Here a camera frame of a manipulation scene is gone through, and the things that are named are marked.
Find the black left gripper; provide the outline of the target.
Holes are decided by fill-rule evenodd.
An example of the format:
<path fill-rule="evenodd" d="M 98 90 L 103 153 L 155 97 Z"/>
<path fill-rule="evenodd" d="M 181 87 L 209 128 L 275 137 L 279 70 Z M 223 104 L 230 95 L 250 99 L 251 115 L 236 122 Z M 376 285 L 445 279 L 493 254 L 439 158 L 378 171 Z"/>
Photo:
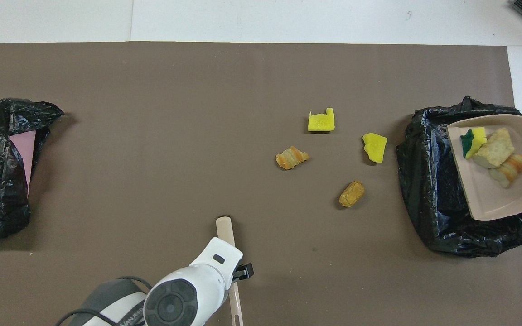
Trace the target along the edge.
<path fill-rule="evenodd" d="M 240 264 L 236 266 L 232 273 L 232 283 L 242 280 L 248 280 L 255 274 L 252 263 Z"/>

